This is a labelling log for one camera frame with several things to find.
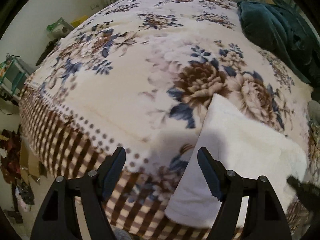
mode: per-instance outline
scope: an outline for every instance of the wall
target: wall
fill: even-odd
[[[85,14],[91,16],[102,9],[91,10],[93,3],[102,5],[101,0],[29,0],[0,40],[0,62],[10,53],[36,69],[35,64],[50,41],[47,25],[60,17],[71,22]]]

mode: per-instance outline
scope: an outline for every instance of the screw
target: screw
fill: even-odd
[[[267,179],[266,176],[260,176],[260,179],[261,179],[261,181],[263,181],[263,182],[267,182],[267,181],[268,181],[268,179]]]
[[[56,182],[62,182],[64,180],[63,176],[56,177]]]
[[[97,175],[97,171],[96,170],[91,170],[88,172],[89,177],[94,177]]]
[[[234,177],[234,176],[236,175],[236,173],[235,173],[233,170],[228,170],[228,171],[227,171],[227,175],[228,175],[229,177]]]

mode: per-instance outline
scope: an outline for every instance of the white towel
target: white towel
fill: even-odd
[[[165,209],[169,219],[192,227],[212,227],[221,205],[211,195],[197,162],[200,147],[242,177],[267,176],[284,211],[294,197],[286,178],[293,175],[302,180],[307,168],[306,154],[298,144],[247,119],[226,98],[214,95],[189,164]],[[244,225],[247,205],[248,198],[243,198],[237,226]]]

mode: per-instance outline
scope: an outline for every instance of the floral blanket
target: floral blanket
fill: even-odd
[[[229,0],[120,0],[62,39],[25,85],[20,114],[54,176],[82,176],[117,146],[121,178],[105,211],[145,239],[202,239],[208,229],[164,210],[188,164],[212,95],[308,152],[311,88],[249,42]]]

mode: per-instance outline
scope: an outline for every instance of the dark green blanket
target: dark green blanket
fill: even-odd
[[[303,17],[281,0],[277,5],[238,2],[244,35],[278,56],[305,83],[320,86],[318,41]]]

